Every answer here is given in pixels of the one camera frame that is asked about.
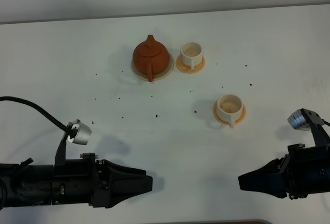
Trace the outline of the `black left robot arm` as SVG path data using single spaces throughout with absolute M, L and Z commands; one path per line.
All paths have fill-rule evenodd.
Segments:
M 98 160 L 94 153 L 63 165 L 1 164 L 1 208 L 86 203 L 111 208 L 151 192 L 146 171 Z

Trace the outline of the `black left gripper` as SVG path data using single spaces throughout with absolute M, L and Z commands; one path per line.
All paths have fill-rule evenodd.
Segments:
M 111 193 L 110 185 L 113 192 L 137 193 Z M 111 208 L 152 189 L 153 178 L 145 170 L 99 160 L 94 153 L 53 166 L 53 205 L 87 203 Z

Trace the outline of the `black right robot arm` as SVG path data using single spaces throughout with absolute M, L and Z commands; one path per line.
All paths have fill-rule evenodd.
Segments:
M 288 146 L 288 154 L 238 177 L 241 190 L 292 199 L 329 192 L 329 148 Z

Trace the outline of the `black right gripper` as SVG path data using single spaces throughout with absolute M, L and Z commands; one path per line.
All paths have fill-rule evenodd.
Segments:
M 291 199 L 329 192 L 329 148 L 288 146 L 288 154 L 238 177 L 241 190 Z

